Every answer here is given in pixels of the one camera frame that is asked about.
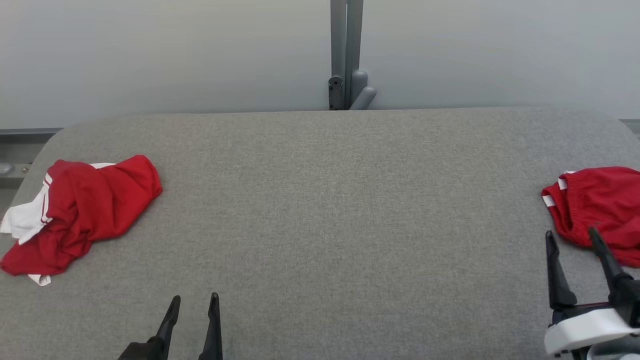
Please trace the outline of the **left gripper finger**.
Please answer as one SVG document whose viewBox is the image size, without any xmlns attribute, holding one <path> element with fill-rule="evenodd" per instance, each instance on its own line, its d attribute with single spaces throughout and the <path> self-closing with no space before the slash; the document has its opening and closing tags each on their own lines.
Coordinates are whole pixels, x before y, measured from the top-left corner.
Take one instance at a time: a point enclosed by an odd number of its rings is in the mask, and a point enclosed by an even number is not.
<svg viewBox="0 0 640 360">
<path fill-rule="evenodd" d="M 166 360 L 169 357 L 173 329 L 178 323 L 181 297 L 176 295 L 167 308 L 167 312 L 156 335 L 146 342 L 131 342 L 118 357 L 119 360 Z"/>
<path fill-rule="evenodd" d="M 198 358 L 199 360 L 222 360 L 223 342 L 220 299 L 217 292 L 211 294 L 207 315 L 209 323 L 206 331 L 205 344 Z"/>
</svg>

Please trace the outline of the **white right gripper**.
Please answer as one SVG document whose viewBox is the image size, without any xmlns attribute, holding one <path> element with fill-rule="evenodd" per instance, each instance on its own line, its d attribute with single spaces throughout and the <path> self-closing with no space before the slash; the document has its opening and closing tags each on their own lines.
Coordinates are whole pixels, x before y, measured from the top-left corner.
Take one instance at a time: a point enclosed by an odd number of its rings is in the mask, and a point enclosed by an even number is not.
<svg viewBox="0 0 640 360">
<path fill-rule="evenodd" d="M 591 245 L 599 257 L 610 290 L 633 277 L 618 264 L 595 227 L 589 228 Z M 560 251 L 553 231 L 545 233 L 547 289 L 551 324 L 544 334 L 547 355 L 574 360 L 638 360 L 639 326 L 629 325 L 612 306 L 605 303 L 577 305 L 559 260 Z"/>
</svg>

